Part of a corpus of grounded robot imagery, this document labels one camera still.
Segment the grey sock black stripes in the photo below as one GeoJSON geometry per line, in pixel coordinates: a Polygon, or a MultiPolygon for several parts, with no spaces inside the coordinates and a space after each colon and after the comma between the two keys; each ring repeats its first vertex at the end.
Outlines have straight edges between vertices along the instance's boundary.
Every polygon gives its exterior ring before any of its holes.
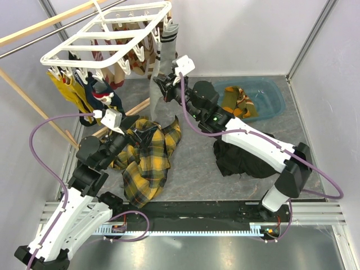
{"type": "Polygon", "coordinates": [[[164,30],[157,46],[155,67],[150,79],[150,117],[156,120],[156,104],[163,96],[159,87],[153,81],[159,73],[168,75],[172,72],[172,61],[176,59],[176,42],[179,31],[179,24],[171,23],[164,30]]]}

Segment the olive striped sock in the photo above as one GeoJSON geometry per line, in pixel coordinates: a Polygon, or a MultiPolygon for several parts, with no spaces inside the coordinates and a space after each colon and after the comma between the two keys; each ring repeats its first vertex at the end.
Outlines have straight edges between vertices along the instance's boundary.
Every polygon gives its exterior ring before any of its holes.
{"type": "Polygon", "coordinates": [[[240,119],[258,116],[258,112],[253,101],[246,95],[244,90],[241,88],[238,89],[238,98],[233,114],[240,119]]]}
{"type": "Polygon", "coordinates": [[[240,116],[242,110],[238,108],[238,102],[242,101],[243,90],[238,86],[230,86],[224,89],[222,109],[234,116],[240,116]]]}

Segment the olive striped sock front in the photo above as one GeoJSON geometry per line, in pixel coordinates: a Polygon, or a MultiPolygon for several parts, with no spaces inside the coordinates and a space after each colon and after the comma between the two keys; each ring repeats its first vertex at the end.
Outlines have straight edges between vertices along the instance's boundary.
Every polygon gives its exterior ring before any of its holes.
{"type": "Polygon", "coordinates": [[[238,89],[238,98],[233,114],[240,119],[258,116],[258,112],[253,101],[246,95],[244,90],[241,88],[238,89]]]}

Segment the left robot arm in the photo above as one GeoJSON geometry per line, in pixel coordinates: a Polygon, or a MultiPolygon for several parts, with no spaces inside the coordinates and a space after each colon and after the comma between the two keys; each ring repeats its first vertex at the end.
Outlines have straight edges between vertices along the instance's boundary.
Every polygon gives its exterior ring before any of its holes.
{"type": "Polygon", "coordinates": [[[110,109],[95,110],[90,116],[112,131],[110,138],[106,142],[94,136],[82,139],[76,153],[80,164],[68,183],[55,176],[64,192],[58,207],[39,236],[15,251],[15,257],[27,269],[68,269],[74,254],[104,223],[141,214],[138,210],[125,211],[122,199],[106,192],[86,216],[81,216],[106,182],[105,169],[126,146],[148,147],[158,127],[139,129],[137,115],[122,116],[110,109]]]}

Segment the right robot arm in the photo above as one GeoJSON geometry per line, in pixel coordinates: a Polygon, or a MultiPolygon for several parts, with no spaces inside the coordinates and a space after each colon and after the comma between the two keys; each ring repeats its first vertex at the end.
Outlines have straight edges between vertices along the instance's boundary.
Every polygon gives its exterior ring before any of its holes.
{"type": "Polygon", "coordinates": [[[217,104],[219,94],[210,82],[199,81],[189,88],[186,77],[174,74],[157,76],[153,82],[159,87],[164,101],[175,100],[186,119],[194,118],[198,122],[194,129],[196,133],[242,149],[279,174],[257,208],[261,220],[271,221],[283,204],[299,197],[312,172],[308,145],[294,146],[278,141],[232,116],[217,104]]]}

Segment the white plastic clip hanger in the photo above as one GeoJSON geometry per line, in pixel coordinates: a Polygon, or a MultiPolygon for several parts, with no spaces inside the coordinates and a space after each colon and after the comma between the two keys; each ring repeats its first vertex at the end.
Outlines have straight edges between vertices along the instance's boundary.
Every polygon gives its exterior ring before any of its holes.
{"type": "Polygon", "coordinates": [[[145,49],[140,46],[149,34],[158,38],[155,29],[161,21],[168,23],[172,9],[169,1],[158,1],[129,6],[101,8],[97,1],[90,1],[97,15],[80,30],[40,58],[40,63],[52,68],[61,67],[67,75],[75,69],[83,83],[88,83],[88,70],[95,71],[94,78],[103,81],[102,69],[117,64],[126,75],[131,73],[129,61],[124,56],[133,52],[140,61],[145,60],[145,49]],[[60,52],[112,52],[104,60],[67,60],[59,58],[60,52]]]}

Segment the argyle orange beige sock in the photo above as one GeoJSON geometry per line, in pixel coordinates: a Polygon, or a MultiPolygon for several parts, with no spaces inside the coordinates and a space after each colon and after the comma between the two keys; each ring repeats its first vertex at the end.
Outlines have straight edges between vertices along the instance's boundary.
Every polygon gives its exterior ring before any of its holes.
{"type": "MultiPolygon", "coordinates": [[[[141,27],[138,22],[127,22],[119,24],[112,24],[113,31],[128,31],[128,30],[141,30],[141,27]]],[[[146,42],[143,39],[138,44],[139,48],[144,49],[144,61],[141,61],[133,50],[130,50],[125,56],[124,59],[129,61],[131,71],[135,72],[137,75],[144,76],[147,68],[147,60],[150,57],[149,49],[146,46],[146,42]]]]}

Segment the brown beige striped sock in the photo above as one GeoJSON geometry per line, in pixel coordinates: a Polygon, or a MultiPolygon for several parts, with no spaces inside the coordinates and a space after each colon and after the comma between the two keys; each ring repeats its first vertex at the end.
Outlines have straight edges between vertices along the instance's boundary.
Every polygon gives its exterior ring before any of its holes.
{"type": "Polygon", "coordinates": [[[155,66],[157,53],[157,42],[153,36],[153,33],[147,35],[147,51],[145,52],[145,60],[147,62],[148,73],[152,72],[155,66]]]}

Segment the yellow plaid shirt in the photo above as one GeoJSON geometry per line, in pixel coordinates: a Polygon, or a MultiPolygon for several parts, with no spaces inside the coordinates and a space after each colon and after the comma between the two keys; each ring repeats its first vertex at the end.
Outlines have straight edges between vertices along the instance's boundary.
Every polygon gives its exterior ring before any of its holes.
{"type": "Polygon", "coordinates": [[[182,139],[177,116],[166,127],[141,117],[134,129],[152,126],[158,126],[158,130],[147,147],[128,145],[109,165],[121,172],[124,196],[139,209],[162,192],[171,168],[170,157],[182,139]]]}

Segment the navy santa sock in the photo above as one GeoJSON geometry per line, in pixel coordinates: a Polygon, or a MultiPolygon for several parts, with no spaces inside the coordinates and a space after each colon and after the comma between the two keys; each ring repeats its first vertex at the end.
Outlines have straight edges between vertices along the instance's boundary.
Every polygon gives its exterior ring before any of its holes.
{"type": "Polygon", "coordinates": [[[121,99],[105,79],[98,80],[89,71],[86,81],[85,91],[92,99],[94,109],[114,109],[125,115],[121,99]]]}

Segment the yellow sock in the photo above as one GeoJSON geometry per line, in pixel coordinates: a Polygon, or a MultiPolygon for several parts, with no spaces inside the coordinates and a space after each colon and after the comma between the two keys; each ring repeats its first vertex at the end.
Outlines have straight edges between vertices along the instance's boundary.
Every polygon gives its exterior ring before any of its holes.
{"type": "Polygon", "coordinates": [[[47,71],[50,80],[56,86],[63,98],[74,104],[80,113],[92,113],[93,107],[88,103],[84,88],[73,78],[65,74],[54,76],[47,71]]]}

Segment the black patterned sock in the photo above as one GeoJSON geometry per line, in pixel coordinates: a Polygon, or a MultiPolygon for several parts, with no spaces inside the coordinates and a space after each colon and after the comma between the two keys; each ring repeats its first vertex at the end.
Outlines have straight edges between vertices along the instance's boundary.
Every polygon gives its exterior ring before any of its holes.
{"type": "Polygon", "coordinates": [[[81,60],[79,55],[77,55],[75,52],[71,52],[71,51],[68,52],[68,58],[71,61],[80,61],[81,60]]]}

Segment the metal hanging rod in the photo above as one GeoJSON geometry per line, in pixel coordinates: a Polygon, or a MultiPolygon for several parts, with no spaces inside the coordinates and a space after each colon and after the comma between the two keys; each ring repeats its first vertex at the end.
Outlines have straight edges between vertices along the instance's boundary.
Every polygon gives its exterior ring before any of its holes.
{"type": "Polygon", "coordinates": [[[29,26],[25,29],[19,30],[13,34],[10,34],[4,38],[1,38],[1,46],[8,45],[10,43],[13,43],[15,41],[18,41],[24,37],[30,36],[32,34],[35,34],[45,28],[49,28],[52,26],[54,29],[46,34],[41,35],[40,37],[37,37],[35,39],[32,39],[20,46],[17,46],[7,52],[4,52],[1,54],[1,59],[8,57],[10,55],[13,55],[14,53],[17,53],[19,51],[22,51],[38,42],[41,42],[49,37],[52,37],[56,34],[61,34],[64,32],[67,28],[70,28],[78,23],[83,22],[86,19],[89,19],[90,17],[99,14],[99,11],[92,11],[91,13],[82,16],[72,22],[69,22],[67,24],[62,24],[62,21],[74,17],[75,15],[78,15],[84,11],[93,9],[96,7],[96,4],[104,3],[105,1],[87,1],[86,3],[82,3],[78,6],[75,6],[69,10],[66,10],[60,14],[57,14],[55,16],[49,17],[46,20],[43,20],[41,22],[38,22],[32,26],[29,26]]]}

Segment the black garment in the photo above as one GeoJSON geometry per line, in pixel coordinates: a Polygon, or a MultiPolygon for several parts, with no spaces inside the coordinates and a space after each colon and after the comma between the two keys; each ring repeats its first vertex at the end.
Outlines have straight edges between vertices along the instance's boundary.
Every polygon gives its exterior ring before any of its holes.
{"type": "Polygon", "coordinates": [[[222,176],[247,174],[254,178],[267,178],[277,174],[272,166],[250,152],[230,143],[216,140],[213,144],[216,165],[222,176]]]}

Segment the wooden drying rack frame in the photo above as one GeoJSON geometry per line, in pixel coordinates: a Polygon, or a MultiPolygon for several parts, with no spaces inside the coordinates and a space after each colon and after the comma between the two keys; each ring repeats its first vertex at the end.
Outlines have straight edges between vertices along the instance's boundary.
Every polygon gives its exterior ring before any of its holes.
{"type": "MultiPolygon", "coordinates": [[[[7,84],[11,86],[12,89],[14,89],[43,119],[47,120],[49,118],[48,115],[46,115],[46,113],[3,70],[1,70],[1,78],[3,78],[4,81],[7,82],[7,84]]],[[[78,148],[77,142],[68,131],[63,131],[57,124],[52,121],[50,122],[50,125],[59,135],[67,140],[71,146],[73,146],[75,149],[78,148]]]]}

